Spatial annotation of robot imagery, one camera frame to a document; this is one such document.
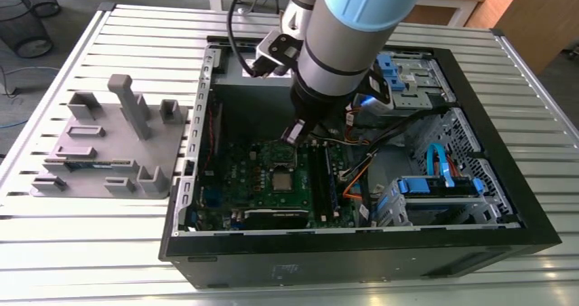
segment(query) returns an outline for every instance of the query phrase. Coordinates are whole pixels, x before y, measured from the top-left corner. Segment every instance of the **aluminum slotted table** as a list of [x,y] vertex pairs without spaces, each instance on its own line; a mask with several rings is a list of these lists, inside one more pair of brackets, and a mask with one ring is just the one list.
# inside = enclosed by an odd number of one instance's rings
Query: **aluminum slotted table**
[[[239,36],[263,37],[279,20],[252,14],[233,22]],[[0,165],[0,301],[576,304],[579,135],[507,40],[488,30],[402,24],[388,44],[452,50],[563,240],[532,256],[452,280],[196,291],[173,266],[157,260],[167,200],[29,196],[32,179],[71,116],[64,104],[73,92],[92,91],[100,102],[116,102],[107,81],[121,73],[132,76],[133,91],[148,103],[176,99],[192,106],[207,35],[225,35],[224,12],[117,5],[96,13]]]

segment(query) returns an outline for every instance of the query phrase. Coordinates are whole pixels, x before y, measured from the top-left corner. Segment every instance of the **gray floor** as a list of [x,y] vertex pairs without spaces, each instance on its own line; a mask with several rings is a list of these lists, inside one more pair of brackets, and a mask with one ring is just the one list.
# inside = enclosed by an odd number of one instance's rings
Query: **gray floor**
[[[7,71],[24,66],[60,67],[76,40],[95,14],[96,8],[103,1],[113,1],[124,4],[155,5],[164,7],[188,7],[208,9],[208,0],[59,0],[63,7],[61,13],[44,19],[44,25],[55,42],[55,48],[48,55],[31,60],[16,58],[8,48],[0,43],[0,65]],[[231,0],[223,0],[228,6]],[[272,12],[273,0],[268,0],[259,12]],[[554,95],[560,107],[567,112],[575,125],[579,125],[579,61],[568,61],[563,56],[554,61],[540,76],[540,80]],[[36,104],[47,90],[55,72],[25,71],[11,75],[7,80],[20,90],[19,97],[8,99],[0,95],[0,126],[25,120],[32,114]],[[0,154],[7,153],[21,131],[21,126],[0,129]]]

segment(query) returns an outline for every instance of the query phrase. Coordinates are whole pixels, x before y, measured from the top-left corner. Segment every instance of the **blue latch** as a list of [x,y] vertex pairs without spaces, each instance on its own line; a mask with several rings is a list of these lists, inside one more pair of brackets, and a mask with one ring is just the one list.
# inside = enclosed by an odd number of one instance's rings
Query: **blue latch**
[[472,180],[472,184],[474,184],[474,188],[476,189],[476,192],[479,192],[479,194],[484,193],[484,183],[482,182],[480,178],[475,178]]
[[380,203],[378,204],[376,212],[380,211],[382,207],[387,205],[387,202],[388,202],[388,195],[386,194],[384,197],[382,198]]
[[398,188],[400,189],[400,193],[408,193],[408,185],[406,184],[404,179],[398,181]]
[[396,77],[384,77],[384,79],[388,82],[388,86],[391,87],[392,91],[404,91],[406,84],[400,81],[400,79]]
[[408,193],[431,193],[426,178],[406,178]]
[[388,82],[388,86],[391,87],[392,91],[404,91],[406,84],[400,81],[400,78],[398,77],[398,66],[396,63],[392,62],[392,57],[387,54],[379,54],[376,59],[378,65],[382,69],[382,74]]

